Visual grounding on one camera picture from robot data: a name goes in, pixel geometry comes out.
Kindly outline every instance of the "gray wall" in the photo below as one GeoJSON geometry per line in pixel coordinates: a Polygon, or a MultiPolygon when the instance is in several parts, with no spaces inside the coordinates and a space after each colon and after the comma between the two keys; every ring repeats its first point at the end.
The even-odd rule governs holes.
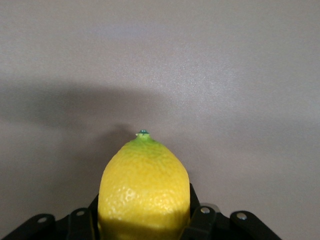
{"type": "Polygon", "coordinates": [[[320,236],[320,2],[0,2],[0,237],[86,207],[140,129],[201,202],[320,236]]]}

